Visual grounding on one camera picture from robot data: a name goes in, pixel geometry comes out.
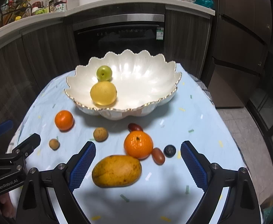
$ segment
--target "light blue tablecloth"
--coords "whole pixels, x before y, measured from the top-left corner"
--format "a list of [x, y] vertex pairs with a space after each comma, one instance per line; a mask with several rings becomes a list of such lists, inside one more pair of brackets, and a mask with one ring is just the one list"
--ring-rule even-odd
[[[32, 104], [14, 138], [19, 144], [33, 133], [41, 136], [40, 146], [26, 160], [27, 169], [37, 167], [42, 171], [66, 163], [88, 140], [93, 139], [96, 127], [105, 127], [109, 137], [103, 143], [94, 141], [96, 157], [81, 187], [73, 192], [90, 222], [163, 224], [170, 220], [174, 224], [185, 224], [203, 191], [197, 188], [179, 155], [181, 143], [189, 140], [210, 162], [217, 162], [226, 169], [238, 170], [245, 164], [209, 98], [180, 64], [177, 64], [177, 71], [182, 72], [182, 79], [176, 95], [168, 104], [157, 107], [145, 117], [127, 117], [119, 121], [89, 116], [76, 108], [64, 93], [64, 88], [68, 87], [66, 77], [74, 75], [74, 71], [53, 79]], [[62, 133], [55, 126], [54, 118], [60, 110], [69, 110], [74, 116], [75, 125], [69, 132]], [[143, 127], [152, 137], [154, 147], [163, 150], [168, 144], [174, 145], [176, 155], [166, 158], [162, 166], [156, 165], [151, 156], [142, 161], [142, 175], [131, 186], [108, 189], [95, 186], [91, 177], [93, 167], [106, 156], [125, 154], [123, 142], [129, 133], [127, 125], [131, 122]], [[58, 138], [61, 143], [57, 151], [48, 146], [52, 138]], [[67, 223], [54, 190], [49, 192], [59, 222]], [[228, 188], [224, 188], [210, 223], [217, 223], [227, 192]], [[11, 193], [14, 205], [17, 205], [19, 193], [20, 189]]]

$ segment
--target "white ceramic bowl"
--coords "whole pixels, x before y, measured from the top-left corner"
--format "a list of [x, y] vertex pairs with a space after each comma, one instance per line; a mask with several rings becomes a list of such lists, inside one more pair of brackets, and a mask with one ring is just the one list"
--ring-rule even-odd
[[[102, 65], [112, 69], [111, 82], [118, 92], [116, 102], [109, 106], [94, 104], [90, 96], [92, 86], [98, 82], [96, 71]], [[101, 59], [92, 57], [88, 65], [77, 66], [75, 76], [66, 79], [69, 89], [65, 93], [84, 113], [119, 120], [147, 115], [169, 102], [181, 76], [176, 72], [176, 62], [166, 62], [162, 54], [151, 56], [146, 50], [134, 54], [127, 49], [119, 55], [108, 52]]]

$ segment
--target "built-in oven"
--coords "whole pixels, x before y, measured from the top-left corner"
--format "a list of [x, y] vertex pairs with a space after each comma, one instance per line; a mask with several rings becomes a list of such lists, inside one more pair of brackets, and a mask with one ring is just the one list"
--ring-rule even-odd
[[76, 48], [82, 65], [91, 57], [112, 51], [147, 50], [151, 55], [163, 53], [164, 14], [120, 14], [73, 24]]

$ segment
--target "human hand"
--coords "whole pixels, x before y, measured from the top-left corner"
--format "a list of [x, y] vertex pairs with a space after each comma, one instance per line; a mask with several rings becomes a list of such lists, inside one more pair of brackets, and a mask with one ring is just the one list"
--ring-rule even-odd
[[3, 204], [0, 209], [0, 213], [7, 218], [13, 218], [15, 216], [15, 209], [12, 205], [9, 193], [5, 193], [0, 196], [0, 203]]

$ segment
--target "screw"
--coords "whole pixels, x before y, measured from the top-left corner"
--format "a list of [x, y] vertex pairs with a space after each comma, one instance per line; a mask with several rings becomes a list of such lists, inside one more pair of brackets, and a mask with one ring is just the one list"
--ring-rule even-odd
[[65, 166], [66, 166], [65, 163], [60, 163], [60, 164], [58, 165], [58, 169], [64, 169]]
[[37, 170], [37, 168], [32, 167], [32, 168], [29, 170], [29, 172], [30, 172], [30, 173], [34, 173], [34, 172], [36, 172], [36, 170]]
[[240, 170], [242, 173], [247, 173], [247, 169], [245, 167], [241, 167]]
[[213, 169], [218, 169], [218, 168], [219, 168], [219, 165], [218, 165], [217, 163], [212, 163], [212, 164], [211, 164], [211, 167], [212, 167]]

